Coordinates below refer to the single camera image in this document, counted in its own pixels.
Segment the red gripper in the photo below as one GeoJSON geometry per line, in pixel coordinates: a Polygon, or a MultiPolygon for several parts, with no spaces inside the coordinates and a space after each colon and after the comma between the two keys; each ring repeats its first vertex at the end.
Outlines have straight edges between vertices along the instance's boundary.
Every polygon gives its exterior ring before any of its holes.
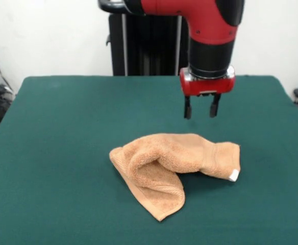
{"type": "Polygon", "coordinates": [[[210,106],[210,117],[218,113],[219,101],[222,93],[230,92],[235,85],[235,69],[229,67],[224,77],[218,79],[199,79],[194,77],[188,67],[182,68],[179,73],[183,94],[185,95],[184,118],[191,119],[192,107],[190,96],[213,94],[210,106]]]}

